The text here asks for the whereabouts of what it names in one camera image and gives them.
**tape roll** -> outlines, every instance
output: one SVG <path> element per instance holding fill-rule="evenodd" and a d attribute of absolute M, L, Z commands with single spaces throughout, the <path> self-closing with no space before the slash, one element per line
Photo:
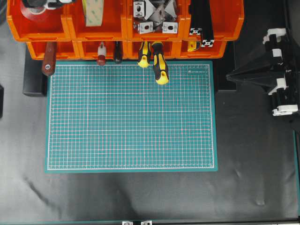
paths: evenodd
<path fill-rule="evenodd" d="M 20 10 L 22 15 L 35 23 L 41 31 L 53 29 L 53 21 L 51 17 L 57 17 L 61 14 L 60 10 L 47 10 L 44 7 L 26 8 L 20 1 Z"/>

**screwdriver handle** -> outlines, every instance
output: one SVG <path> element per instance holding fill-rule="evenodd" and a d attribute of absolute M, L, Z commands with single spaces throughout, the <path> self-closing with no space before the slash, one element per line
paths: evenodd
<path fill-rule="evenodd" d="M 150 57 L 151 57 L 150 42 L 144 41 L 142 42 L 139 50 L 139 59 L 137 64 L 142 68 L 147 68 L 150 65 Z"/>
<path fill-rule="evenodd" d="M 116 64 L 120 64 L 123 61 L 123 52 L 121 47 L 122 42 L 116 41 L 113 52 L 113 60 Z"/>
<path fill-rule="evenodd" d="M 47 42 L 45 54 L 44 54 L 44 60 L 42 63 L 42 72 L 46 76 L 51 76 L 55 72 L 56 51 L 57 51 L 57 43 Z"/>
<path fill-rule="evenodd" d="M 156 41 L 152 43 L 154 49 L 154 65 L 155 80 L 158 84 L 163 85 L 169 82 L 169 68 L 165 62 L 163 43 Z"/>

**cutting mat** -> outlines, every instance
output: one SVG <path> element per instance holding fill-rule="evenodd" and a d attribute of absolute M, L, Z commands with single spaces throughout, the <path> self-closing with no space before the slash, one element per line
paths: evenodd
<path fill-rule="evenodd" d="M 57 62 L 48 82 L 46 172 L 216 171 L 212 63 Z"/>

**yellow and black screwdriver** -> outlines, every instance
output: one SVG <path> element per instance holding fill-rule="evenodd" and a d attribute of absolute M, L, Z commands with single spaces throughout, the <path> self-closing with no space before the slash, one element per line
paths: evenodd
<path fill-rule="evenodd" d="M 152 43 L 154 49 L 154 65 L 155 80 L 158 84 L 163 85 L 169 82 L 169 68 L 165 62 L 163 43 L 155 41 Z"/>
<path fill-rule="evenodd" d="M 142 68 L 147 68 L 150 65 L 150 57 L 151 57 L 150 42 L 144 41 L 142 42 L 139 50 L 139 59 L 137 64 Z"/>

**brown handle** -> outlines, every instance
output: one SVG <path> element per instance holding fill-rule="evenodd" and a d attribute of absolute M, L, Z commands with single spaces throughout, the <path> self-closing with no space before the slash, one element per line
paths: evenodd
<path fill-rule="evenodd" d="M 47 42 L 44 60 L 42 64 L 42 72 L 46 76 L 51 76 L 55 72 L 56 46 L 56 42 Z"/>

